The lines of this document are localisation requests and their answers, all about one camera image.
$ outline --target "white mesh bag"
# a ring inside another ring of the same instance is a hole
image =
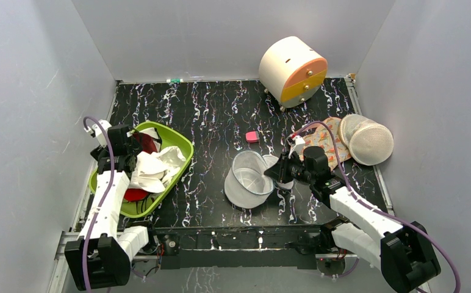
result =
[[[347,115],[338,128],[340,140],[356,162],[376,165],[394,150],[394,137],[388,128],[358,114]]]

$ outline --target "black patterned floor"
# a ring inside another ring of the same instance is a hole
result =
[[[157,228],[284,226],[324,224],[336,213],[301,184],[296,184],[292,192],[275,190],[257,208],[236,208],[223,193],[232,159],[244,149],[278,156],[286,136],[303,124],[353,112],[342,78],[325,79],[311,99],[285,113],[279,111],[272,96],[264,93],[259,81],[122,84],[117,89],[110,122],[135,126],[156,121],[194,144],[194,157],[184,180],[150,215]],[[254,130],[259,131],[260,142],[247,143],[245,133]],[[345,170],[354,188],[385,210],[373,168],[349,160]]]

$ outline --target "green basket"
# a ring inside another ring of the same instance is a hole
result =
[[[141,131],[141,130],[144,130],[146,128],[151,128],[151,127],[156,128],[158,131],[158,134],[160,134],[160,137],[162,138],[161,149],[164,149],[170,146],[179,147],[180,150],[182,151],[182,154],[185,157],[185,164],[180,169],[180,172],[178,172],[178,174],[174,176],[171,184],[169,184],[165,188],[165,191],[159,194],[157,198],[155,199],[155,201],[152,202],[151,205],[148,208],[146,208],[145,211],[143,211],[142,213],[138,213],[136,203],[123,202],[121,206],[121,214],[129,218],[145,217],[147,214],[149,214],[150,212],[153,212],[156,209],[156,207],[162,202],[162,200],[169,193],[169,191],[171,191],[174,185],[176,185],[176,183],[178,182],[180,177],[183,175],[185,170],[189,167],[190,160],[192,159],[192,153],[194,152],[194,147],[192,146],[192,143],[188,139],[186,139],[180,133],[162,124],[147,121],[147,122],[137,125],[135,129],[138,131]],[[92,175],[90,176],[90,179],[88,181],[88,186],[90,187],[90,190],[92,191],[92,193],[95,194],[95,188],[97,186],[97,168],[92,172]]]

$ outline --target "gray wall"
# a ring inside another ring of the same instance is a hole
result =
[[[357,72],[394,0],[73,0],[117,80],[255,79],[276,41],[296,35],[329,76]]]
[[[428,228],[471,293],[471,1],[397,1],[357,85],[364,115],[394,134],[381,170],[395,212]],[[430,286],[452,292],[440,260]]]
[[[64,293],[79,293],[70,274]],[[191,292],[191,293],[393,293],[378,269],[371,269],[365,262],[345,278],[333,283],[331,278],[322,278],[311,270],[297,270],[292,267],[264,268],[220,268],[199,267],[180,270],[161,270],[152,278],[142,280],[132,276],[124,287],[114,287],[115,293],[142,292]]]
[[[70,0],[0,0],[0,292],[45,292],[115,81]]]

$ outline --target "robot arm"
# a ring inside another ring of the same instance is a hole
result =
[[[121,204],[128,189],[131,173],[135,169],[137,155],[141,146],[129,133],[127,125],[111,126],[101,120],[101,126],[107,130],[108,138],[113,146],[115,169],[111,170],[110,156],[106,148],[106,140],[97,125],[86,129],[96,137],[100,146],[91,155],[98,161],[97,188],[87,221],[75,241],[65,246],[65,258],[79,290],[85,290],[84,273],[88,274],[92,289],[125,285],[131,273],[131,261],[137,252],[148,244],[147,227],[134,226],[124,230],[117,238]],[[107,191],[110,176],[113,172],[113,183],[102,204],[102,195]],[[93,215],[97,214],[92,225]],[[92,229],[88,254],[88,272],[83,272],[82,257],[84,241]]]
[[[291,140],[292,148],[297,140],[302,144],[301,138]],[[291,155],[286,150],[264,174],[280,183],[293,179],[308,183],[318,201],[348,219],[337,219],[322,227],[321,239],[326,248],[336,246],[354,252],[377,267],[399,293],[408,293],[440,274],[439,262],[428,240],[360,204],[351,196],[344,181],[331,174],[322,148],[307,147],[303,155],[304,161],[301,161],[296,152]],[[425,231],[421,224],[412,224]]]

